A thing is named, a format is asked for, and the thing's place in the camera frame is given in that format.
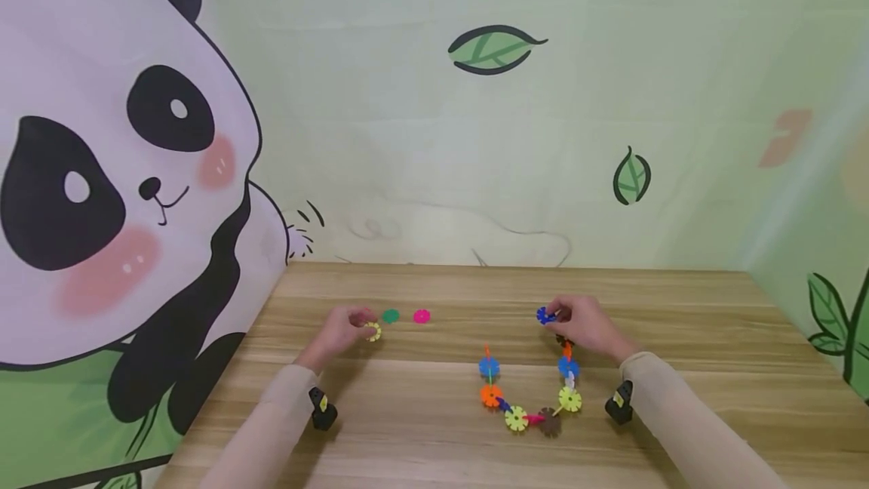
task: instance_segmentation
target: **panda eye patch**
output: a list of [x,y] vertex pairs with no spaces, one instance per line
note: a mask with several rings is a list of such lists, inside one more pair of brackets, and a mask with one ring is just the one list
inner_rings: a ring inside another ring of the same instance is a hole
[[175,152],[200,152],[215,138],[211,106],[184,74],[149,66],[127,96],[127,117],[149,144]]
[[0,185],[0,223],[25,263],[61,270],[90,259],[121,231],[124,199],[91,148],[66,125],[27,116]]

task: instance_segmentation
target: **black wristband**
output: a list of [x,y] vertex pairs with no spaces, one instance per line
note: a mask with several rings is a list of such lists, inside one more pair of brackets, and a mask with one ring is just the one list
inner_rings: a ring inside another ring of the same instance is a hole
[[308,391],[308,397],[311,399],[311,404],[314,405],[314,413],[311,414],[314,428],[318,431],[330,430],[335,420],[338,419],[338,409],[328,401],[326,393],[322,392],[319,387],[311,387],[311,390]]
[[618,387],[613,396],[607,400],[606,413],[610,415],[613,421],[618,425],[624,425],[634,419],[634,409],[631,407],[631,395],[634,393],[634,382],[625,380]]

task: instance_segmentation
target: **right hand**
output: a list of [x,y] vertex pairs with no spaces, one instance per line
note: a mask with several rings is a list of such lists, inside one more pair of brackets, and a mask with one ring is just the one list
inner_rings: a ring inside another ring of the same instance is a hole
[[610,357],[616,364],[642,351],[616,327],[594,297],[559,295],[545,307],[545,312],[556,314],[555,322],[547,323],[545,328],[565,336],[577,346]]

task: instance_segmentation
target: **pink snowflake block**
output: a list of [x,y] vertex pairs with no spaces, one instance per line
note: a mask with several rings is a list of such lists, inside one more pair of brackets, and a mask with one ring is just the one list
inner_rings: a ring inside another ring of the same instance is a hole
[[432,314],[428,312],[428,310],[417,310],[413,312],[413,321],[417,323],[428,323],[428,320],[432,317]]

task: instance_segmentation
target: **yellow snowflake block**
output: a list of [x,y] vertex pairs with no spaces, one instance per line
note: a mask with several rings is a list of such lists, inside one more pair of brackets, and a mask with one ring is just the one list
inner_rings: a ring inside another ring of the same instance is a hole
[[375,323],[373,321],[370,321],[370,322],[365,324],[365,327],[372,327],[372,328],[375,328],[377,330],[375,335],[373,335],[371,338],[368,338],[366,340],[368,340],[370,342],[376,342],[377,340],[379,340],[379,337],[381,337],[381,328],[379,328],[379,323]]
[[511,431],[522,432],[528,427],[525,410],[521,407],[511,407],[504,413],[504,421]]
[[582,408],[582,397],[579,392],[570,387],[561,387],[558,392],[558,403],[566,411],[579,411]]

